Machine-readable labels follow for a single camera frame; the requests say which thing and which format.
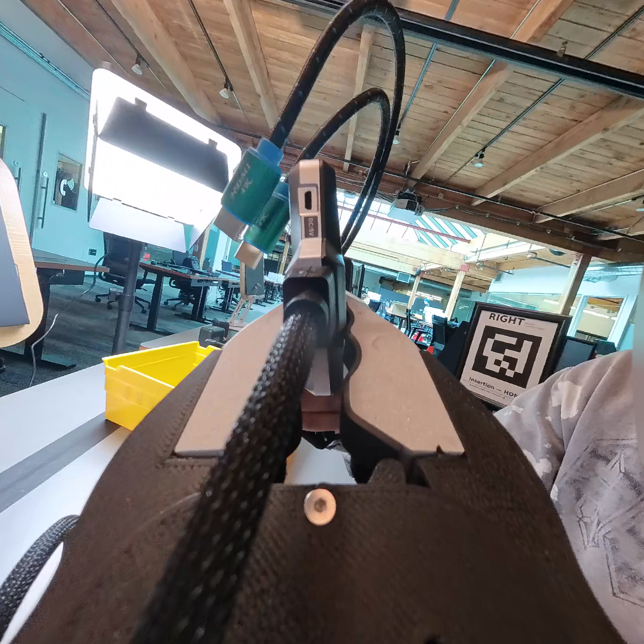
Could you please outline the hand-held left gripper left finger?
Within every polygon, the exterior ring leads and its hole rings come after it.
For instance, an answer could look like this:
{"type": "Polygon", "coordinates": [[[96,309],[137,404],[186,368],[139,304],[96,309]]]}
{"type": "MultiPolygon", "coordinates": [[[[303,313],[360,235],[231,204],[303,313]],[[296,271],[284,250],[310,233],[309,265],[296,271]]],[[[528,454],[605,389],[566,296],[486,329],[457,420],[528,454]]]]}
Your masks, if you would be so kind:
{"type": "Polygon", "coordinates": [[[221,454],[282,323],[283,305],[278,305],[227,342],[176,443],[177,455],[213,457],[221,454]]]}

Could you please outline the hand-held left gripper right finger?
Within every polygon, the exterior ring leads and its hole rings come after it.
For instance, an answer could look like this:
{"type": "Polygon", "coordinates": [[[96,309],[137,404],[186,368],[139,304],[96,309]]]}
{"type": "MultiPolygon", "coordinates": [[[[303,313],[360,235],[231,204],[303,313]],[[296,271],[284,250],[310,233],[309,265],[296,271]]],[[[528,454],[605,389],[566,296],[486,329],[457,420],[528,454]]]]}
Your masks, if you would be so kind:
{"type": "Polygon", "coordinates": [[[345,346],[353,361],[342,389],[342,445],[352,464],[375,468],[384,459],[462,455],[422,352],[362,300],[346,303],[345,346]]]}

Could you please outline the yellow divided storage bin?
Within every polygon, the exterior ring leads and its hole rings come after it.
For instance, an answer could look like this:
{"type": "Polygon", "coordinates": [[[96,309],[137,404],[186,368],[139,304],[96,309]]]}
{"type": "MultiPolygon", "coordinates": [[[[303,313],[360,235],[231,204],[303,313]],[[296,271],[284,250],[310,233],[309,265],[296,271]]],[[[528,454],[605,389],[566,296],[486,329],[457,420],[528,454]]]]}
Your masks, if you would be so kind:
{"type": "Polygon", "coordinates": [[[208,355],[220,352],[192,341],[103,358],[105,418],[134,430],[208,355]]]}

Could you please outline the black hdmi switch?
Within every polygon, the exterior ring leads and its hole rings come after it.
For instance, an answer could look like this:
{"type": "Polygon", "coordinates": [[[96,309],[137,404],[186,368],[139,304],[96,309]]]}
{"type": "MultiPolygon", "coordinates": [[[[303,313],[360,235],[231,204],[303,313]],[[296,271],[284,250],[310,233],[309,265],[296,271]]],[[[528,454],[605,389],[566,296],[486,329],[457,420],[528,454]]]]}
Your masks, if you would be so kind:
{"type": "Polygon", "coordinates": [[[334,395],[344,379],[346,267],[341,251],[334,169],[314,158],[288,174],[293,255],[283,284],[283,318],[304,316],[313,332],[306,387],[334,395]]]}

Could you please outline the framed tag sign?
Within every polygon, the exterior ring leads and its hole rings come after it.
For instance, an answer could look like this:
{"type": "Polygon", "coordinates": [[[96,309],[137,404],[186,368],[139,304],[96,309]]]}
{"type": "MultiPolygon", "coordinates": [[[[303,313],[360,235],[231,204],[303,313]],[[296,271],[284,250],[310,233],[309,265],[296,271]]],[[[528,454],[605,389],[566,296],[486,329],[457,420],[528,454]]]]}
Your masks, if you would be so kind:
{"type": "Polygon", "coordinates": [[[477,303],[455,376],[489,409],[508,407],[554,372],[570,322],[557,313],[477,303]]]}

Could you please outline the black light stand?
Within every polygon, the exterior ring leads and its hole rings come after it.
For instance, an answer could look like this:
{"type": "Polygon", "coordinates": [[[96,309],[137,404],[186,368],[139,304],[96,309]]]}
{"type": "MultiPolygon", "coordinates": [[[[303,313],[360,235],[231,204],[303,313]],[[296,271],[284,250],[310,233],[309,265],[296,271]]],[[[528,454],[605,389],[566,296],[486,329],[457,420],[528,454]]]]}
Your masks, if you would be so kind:
{"type": "Polygon", "coordinates": [[[125,284],[118,301],[118,316],[111,355],[126,352],[126,340],[135,303],[136,282],[139,271],[142,245],[139,241],[128,240],[128,254],[125,271],[125,284]]]}

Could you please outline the wooden office desk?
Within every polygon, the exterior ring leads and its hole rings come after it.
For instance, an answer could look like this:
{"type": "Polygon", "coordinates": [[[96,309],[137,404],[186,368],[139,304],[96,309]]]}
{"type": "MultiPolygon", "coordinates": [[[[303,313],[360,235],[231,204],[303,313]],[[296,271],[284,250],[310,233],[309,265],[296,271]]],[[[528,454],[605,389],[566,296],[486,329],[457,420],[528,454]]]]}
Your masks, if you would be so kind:
{"type": "Polygon", "coordinates": [[[75,363],[65,363],[53,359],[43,358],[44,338],[48,333],[47,315],[50,303],[51,286],[53,285],[82,285],[85,273],[109,272],[109,269],[99,269],[99,258],[91,264],[81,260],[67,258],[58,254],[45,251],[34,251],[34,264],[39,281],[40,294],[43,300],[43,316],[40,323],[24,343],[23,356],[32,363],[33,375],[39,366],[56,370],[70,370],[76,367],[75,363]]]}
{"type": "Polygon", "coordinates": [[[144,274],[155,275],[152,299],[148,307],[148,320],[144,326],[133,325],[138,330],[152,332],[159,335],[167,335],[168,332],[158,330],[158,315],[162,304],[162,291],[164,282],[179,292],[177,298],[168,298],[165,305],[175,302],[176,305],[191,307],[190,312],[181,311],[180,315],[199,323],[208,323],[205,317],[207,308],[207,296],[214,286],[223,290],[223,299],[220,310],[230,315],[231,305],[236,294],[239,294],[240,275],[230,272],[204,272],[201,270],[190,270],[187,267],[166,266],[152,262],[140,262],[140,268],[144,274]]]}

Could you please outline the black office chair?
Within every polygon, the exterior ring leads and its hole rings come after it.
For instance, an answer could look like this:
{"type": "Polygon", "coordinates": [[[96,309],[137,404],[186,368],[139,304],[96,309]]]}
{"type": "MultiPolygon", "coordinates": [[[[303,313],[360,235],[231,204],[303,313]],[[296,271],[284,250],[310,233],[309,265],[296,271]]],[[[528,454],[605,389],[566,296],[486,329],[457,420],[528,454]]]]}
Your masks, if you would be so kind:
{"type": "MultiPolygon", "coordinates": [[[[101,272],[99,278],[112,286],[119,286],[123,289],[130,257],[130,240],[107,232],[103,233],[103,239],[105,254],[101,266],[106,267],[109,271],[101,272]]],[[[143,289],[145,285],[154,285],[154,283],[153,279],[148,279],[148,271],[144,270],[142,277],[137,276],[135,290],[143,289]]],[[[122,290],[110,288],[107,293],[97,294],[95,302],[100,303],[103,299],[107,299],[107,309],[111,310],[113,303],[118,301],[121,294],[122,290]]],[[[149,303],[148,300],[135,295],[135,304],[141,308],[141,313],[147,312],[144,305],[149,305],[149,303]]]]}

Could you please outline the ceiling projector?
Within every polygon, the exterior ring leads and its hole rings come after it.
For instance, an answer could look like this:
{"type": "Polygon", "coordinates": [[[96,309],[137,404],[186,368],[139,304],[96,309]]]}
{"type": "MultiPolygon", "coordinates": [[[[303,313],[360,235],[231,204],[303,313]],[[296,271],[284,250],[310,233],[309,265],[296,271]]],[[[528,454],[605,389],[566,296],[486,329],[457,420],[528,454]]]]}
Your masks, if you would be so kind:
{"type": "Polygon", "coordinates": [[[419,196],[410,190],[401,190],[392,202],[388,217],[398,221],[413,223],[422,218],[423,204],[419,196]]]}

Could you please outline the bright studio light panel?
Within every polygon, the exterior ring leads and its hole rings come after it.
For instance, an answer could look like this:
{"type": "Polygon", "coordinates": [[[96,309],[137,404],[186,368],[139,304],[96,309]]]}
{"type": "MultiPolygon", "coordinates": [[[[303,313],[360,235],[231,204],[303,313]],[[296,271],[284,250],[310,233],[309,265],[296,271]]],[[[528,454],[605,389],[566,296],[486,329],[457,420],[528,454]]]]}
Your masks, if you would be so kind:
{"type": "Polygon", "coordinates": [[[107,68],[90,93],[84,186],[91,229],[186,253],[221,209],[242,150],[107,68]]]}

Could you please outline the black board with wooden edge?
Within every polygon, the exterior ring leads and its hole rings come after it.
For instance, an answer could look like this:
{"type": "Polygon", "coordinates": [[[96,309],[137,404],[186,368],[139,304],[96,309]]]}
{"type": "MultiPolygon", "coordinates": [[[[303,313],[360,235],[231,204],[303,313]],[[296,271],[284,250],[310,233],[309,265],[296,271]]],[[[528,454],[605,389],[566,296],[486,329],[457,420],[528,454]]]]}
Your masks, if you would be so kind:
{"type": "Polygon", "coordinates": [[[29,337],[43,319],[43,297],[13,174],[1,161],[1,348],[29,337]]]}

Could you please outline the black ceiling track rail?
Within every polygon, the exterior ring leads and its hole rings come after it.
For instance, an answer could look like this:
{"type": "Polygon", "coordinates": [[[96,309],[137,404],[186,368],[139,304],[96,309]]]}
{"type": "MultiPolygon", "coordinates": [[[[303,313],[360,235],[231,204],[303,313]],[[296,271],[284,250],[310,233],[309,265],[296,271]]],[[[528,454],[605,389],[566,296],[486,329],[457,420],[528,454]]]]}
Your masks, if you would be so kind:
{"type": "Polygon", "coordinates": [[[427,41],[473,52],[513,66],[535,69],[558,78],[643,98],[643,75],[573,55],[559,55],[534,44],[490,34],[410,10],[398,9],[405,31],[427,41]]]}

